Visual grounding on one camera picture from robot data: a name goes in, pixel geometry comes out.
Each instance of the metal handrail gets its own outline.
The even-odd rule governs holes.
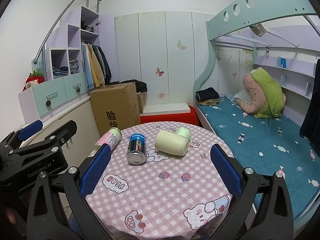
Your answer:
[[[50,28],[49,32],[47,33],[46,37],[44,38],[38,52],[37,52],[37,55],[35,57],[35,59],[33,60],[33,64],[37,64],[38,63],[38,59],[40,57],[40,53],[41,51],[43,51],[43,57],[44,57],[44,45],[45,43],[47,42],[50,34],[52,33],[53,29],[55,28],[55,26],[57,25],[57,23],[60,21],[60,19],[62,18],[62,16],[65,14],[65,12],[69,9],[69,7],[74,3],[75,0],[72,0],[68,6],[63,10],[63,12],[59,15],[59,17],[56,19],[56,21],[54,22],[54,24],[52,25],[52,27]],[[99,13],[99,2],[101,2],[102,0],[98,0],[97,1],[97,13]],[[86,6],[89,7],[89,0],[87,0],[87,3],[86,3]]]

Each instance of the black and blue can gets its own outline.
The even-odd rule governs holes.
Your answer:
[[[127,160],[134,165],[146,161],[146,137],[140,133],[131,135],[128,146]]]

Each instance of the stair cabinet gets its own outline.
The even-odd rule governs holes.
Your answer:
[[[92,25],[94,32],[82,30],[81,21],[84,21],[84,25]],[[27,124],[36,120],[44,122],[88,95],[81,40],[101,47],[110,67],[111,82],[119,81],[113,15],[100,16],[87,7],[80,6],[64,15],[60,27],[48,38],[45,50],[46,69],[40,70],[46,77],[46,82],[18,95]],[[74,59],[78,60],[79,73],[72,74],[69,62]],[[54,76],[53,68],[63,66],[68,68],[67,75]]]

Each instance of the pink checkered tablecloth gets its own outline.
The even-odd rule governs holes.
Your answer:
[[[160,130],[176,132],[182,126],[192,134],[184,157],[155,149]],[[140,166],[126,159],[133,133],[147,138],[147,162]],[[223,140],[195,125],[153,122],[125,129],[86,200],[114,239],[189,240],[210,235],[222,223],[231,200],[210,159],[216,143],[233,157]]]

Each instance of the teal bed frame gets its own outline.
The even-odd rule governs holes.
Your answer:
[[[200,90],[201,85],[209,78],[216,63],[215,38],[241,30],[243,28],[270,20],[292,17],[317,15],[308,0],[254,0],[254,7],[250,8],[249,0],[235,0],[232,4],[223,9],[210,21],[206,22],[209,59],[203,73],[196,79],[193,86],[193,94]],[[236,6],[240,7],[240,13],[236,11]],[[253,63],[257,57],[257,49],[253,48]],[[294,221],[294,230],[299,230],[312,217],[320,199],[308,207]]]

